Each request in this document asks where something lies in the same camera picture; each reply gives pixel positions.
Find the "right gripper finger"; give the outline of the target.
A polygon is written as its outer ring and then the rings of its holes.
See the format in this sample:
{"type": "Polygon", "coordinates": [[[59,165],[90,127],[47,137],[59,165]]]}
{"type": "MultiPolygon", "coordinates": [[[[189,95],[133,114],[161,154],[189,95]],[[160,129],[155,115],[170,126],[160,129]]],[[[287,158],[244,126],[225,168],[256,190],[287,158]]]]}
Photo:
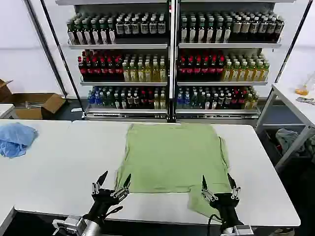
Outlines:
{"type": "Polygon", "coordinates": [[[201,195],[208,201],[208,202],[214,202],[218,200],[218,197],[214,195],[213,192],[211,192],[208,189],[206,179],[204,175],[202,176],[202,188],[201,188],[201,195]]]}
{"type": "Polygon", "coordinates": [[[238,187],[235,180],[232,178],[232,176],[228,173],[228,180],[232,189],[232,195],[231,195],[231,199],[239,199],[239,192],[241,190],[241,187],[238,187]]]}

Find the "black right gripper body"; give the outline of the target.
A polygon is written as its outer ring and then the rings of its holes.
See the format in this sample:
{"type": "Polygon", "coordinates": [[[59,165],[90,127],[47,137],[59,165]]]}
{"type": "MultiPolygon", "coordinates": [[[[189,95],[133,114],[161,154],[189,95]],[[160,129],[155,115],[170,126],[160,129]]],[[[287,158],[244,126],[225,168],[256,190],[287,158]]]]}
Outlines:
{"type": "Polygon", "coordinates": [[[221,228],[233,228],[234,226],[244,225],[238,218],[236,206],[239,200],[232,198],[231,193],[217,193],[215,200],[210,201],[209,205],[219,211],[221,228]]]}

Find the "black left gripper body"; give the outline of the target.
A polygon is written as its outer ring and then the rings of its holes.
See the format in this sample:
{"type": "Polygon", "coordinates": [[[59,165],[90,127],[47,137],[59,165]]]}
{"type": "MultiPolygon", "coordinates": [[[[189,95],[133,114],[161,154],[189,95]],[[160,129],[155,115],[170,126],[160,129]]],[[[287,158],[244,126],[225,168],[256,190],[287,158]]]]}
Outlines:
{"type": "Polygon", "coordinates": [[[83,215],[83,219],[93,221],[95,223],[103,223],[105,218],[110,214],[117,213],[123,206],[118,206],[109,211],[110,207],[117,206],[126,197],[111,197],[114,190],[101,189],[99,194],[92,194],[94,204],[89,212],[83,215]]]}

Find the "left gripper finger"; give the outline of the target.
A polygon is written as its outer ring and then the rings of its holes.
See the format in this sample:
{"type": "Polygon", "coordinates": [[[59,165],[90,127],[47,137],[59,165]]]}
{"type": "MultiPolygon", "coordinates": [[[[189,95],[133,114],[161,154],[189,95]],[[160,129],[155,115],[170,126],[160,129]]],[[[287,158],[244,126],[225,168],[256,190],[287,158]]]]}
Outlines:
{"type": "Polygon", "coordinates": [[[107,177],[108,171],[105,171],[96,181],[96,183],[92,183],[92,194],[99,194],[101,187],[107,177]]]}
{"type": "Polygon", "coordinates": [[[111,197],[126,197],[129,194],[130,181],[131,174],[127,176],[123,186],[111,194],[111,197]]]}

